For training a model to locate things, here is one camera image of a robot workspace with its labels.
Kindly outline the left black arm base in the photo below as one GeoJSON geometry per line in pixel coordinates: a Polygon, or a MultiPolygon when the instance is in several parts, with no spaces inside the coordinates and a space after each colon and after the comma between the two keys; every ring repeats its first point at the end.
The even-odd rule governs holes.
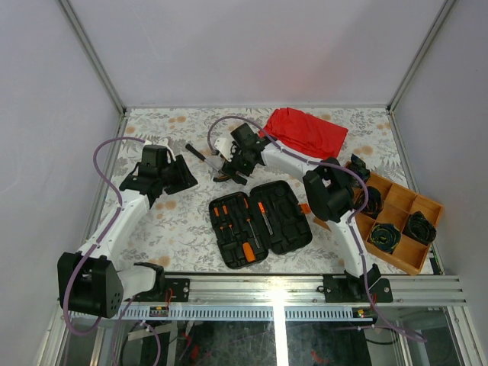
{"type": "Polygon", "coordinates": [[[151,290],[140,291],[136,294],[136,300],[145,302],[165,301],[186,303],[190,291],[189,278],[170,278],[165,276],[165,269],[161,265],[149,262],[136,262],[135,267],[151,268],[155,274],[155,284],[151,290]]]}

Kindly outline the orange black pliers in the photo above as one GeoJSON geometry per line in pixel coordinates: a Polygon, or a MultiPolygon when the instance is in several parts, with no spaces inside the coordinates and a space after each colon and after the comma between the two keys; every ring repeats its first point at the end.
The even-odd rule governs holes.
{"type": "Polygon", "coordinates": [[[221,183],[232,180],[237,184],[246,185],[247,180],[236,173],[225,173],[222,169],[217,170],[217,175],[213,177],[213,182],[221,183]]]}

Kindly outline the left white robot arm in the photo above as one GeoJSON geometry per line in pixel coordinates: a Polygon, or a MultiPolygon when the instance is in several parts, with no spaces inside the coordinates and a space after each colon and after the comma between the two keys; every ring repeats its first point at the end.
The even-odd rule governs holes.
{"type": "Polygon", "coordinates": [[[136,225],[162,194],[176,194],[195,185],[197,180],[183,155],[174,155],[166,146],[144,146],[141,160],[118,188],[117,205],[86,244],[59,258],[62,308],[110,319],[126,299],[162,299],[167,291],[164,268],[145,262],[127,266],[121,253],[136,225]]]}

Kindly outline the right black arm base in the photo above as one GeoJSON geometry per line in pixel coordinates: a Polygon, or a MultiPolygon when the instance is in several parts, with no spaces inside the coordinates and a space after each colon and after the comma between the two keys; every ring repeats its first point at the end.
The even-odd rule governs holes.
{"type": "Polygon", "coordinates": [[[367,289],[375,303],[392,303],[393,294],[388,279],[384,278],[376,264],[367,272],[368,285],[364,275],[356,278],[345,272],[343,275],[323,275],[323,292],[329,303],[369,303],[367,289]]]}

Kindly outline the black handled hammer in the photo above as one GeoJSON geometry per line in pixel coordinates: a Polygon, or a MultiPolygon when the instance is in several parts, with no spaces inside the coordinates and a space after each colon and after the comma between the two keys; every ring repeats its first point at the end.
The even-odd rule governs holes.
{"type": "Polygon", "coordinates": [[[197,157],[199,160],[202,162],[206,163],[208,166],[210,166],[214,171],[221,173],[221,169],[217,167],[215,164],[213,164],[208,158],[206,158],[201,152],[196,150],[190,143],[187,143],[185,145],[185,148],[187,151],[189,151],[191,154],[193,154],[195,157],[197,157]]]}

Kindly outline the orange handled utility knife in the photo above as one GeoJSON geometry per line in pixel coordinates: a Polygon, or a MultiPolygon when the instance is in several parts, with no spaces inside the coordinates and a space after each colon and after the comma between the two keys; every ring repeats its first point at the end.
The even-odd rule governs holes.
{"type": "Polygon", "coordinates": [[[273,232],[272,227],[271,227],[271,224],[269,222],[269,219],[268,219],[268,215],[267,215],[265,206],[264,206],[264,204],[261,201],[258,202],[258,207],[259,207],[259,210],[260,210],[260,212],[262,214],[262,218],[263,218],[263,220],[265,222],[265,225],[266,225],[266,228],[268,230],[269,235],[270,236],[273,236],[274,232],[273,232]]]}

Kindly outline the black plastic tool case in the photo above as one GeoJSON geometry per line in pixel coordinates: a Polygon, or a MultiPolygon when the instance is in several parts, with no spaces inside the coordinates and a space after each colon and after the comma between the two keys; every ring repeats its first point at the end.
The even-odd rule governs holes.
{"type": "Polygon", "coordinates": [[[306,211],[293,192],[291,186],[285,181],[273,181],[254,187],[248,194],[237,191],[226,196],[212,200],[208,205],[210,223],[217,238],[217,228],[214,221],[214,207],[220,212],[225,240],[217,239],[217,247],[224,264],[229,269],[241,269],[264,261],[272,252],[276,255],[285,255],[289,252],[302,249],[312,242],[313,234],[306,218],[306,211]],[[255,246],[251,229],[246,222],[246,213],[240,195],[244,195],[249,203],[252,216],[252,225],[260,249],[255,246]],[[262,214],[258,207],[261,201],[266,209],[269,222],[274,232],[270,236],[262,214]],[[226,224],[223,214],[223,204],[226,205],[233,223],[233,232],[226,224]],[[249,242],[256,256],[255,262],[247,262],[242,250],[242,244],[249,242]]]}

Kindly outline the small orange black screwdriver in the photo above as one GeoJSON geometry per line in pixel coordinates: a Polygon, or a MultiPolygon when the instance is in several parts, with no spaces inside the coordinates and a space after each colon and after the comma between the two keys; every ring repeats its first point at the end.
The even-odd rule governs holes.
{"type": "Polygon", "coordinates": [[[228,226],[228,228],[230,230],[230,234],[232,236],[235,236],[235,234],[233,232],[233,223],[232,223],[232,220],[230,218],[229,211],[228,211],[228,209],[227,209],[227,207],[226,207],[225,204],[223,204],[222,208],[223,208],[223,214],[224,214],[224,217],[225,217],[226,224],[227,224],[227,226],[228,226]]]}

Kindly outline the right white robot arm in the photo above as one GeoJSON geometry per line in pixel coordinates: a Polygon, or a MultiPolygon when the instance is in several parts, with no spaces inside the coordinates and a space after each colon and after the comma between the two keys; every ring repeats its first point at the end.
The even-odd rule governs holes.
{"type": "Polygon", "coordinates": [[[223,158],[222,172],[245,184],[257,165],[278,169],[303,183],[307,202],[316,218],[325,222],[342,250],[345,272],[351,275],[348,293],[366,300],[375,284],[366,274],[373,263],[366,255],[355,219],[354,192],[350,184],[358,176],[334,158],[321,160],[293,150],[269,136],[259,136],[242,124],[230,138],[218,138],[213,149],[223,158]]]}

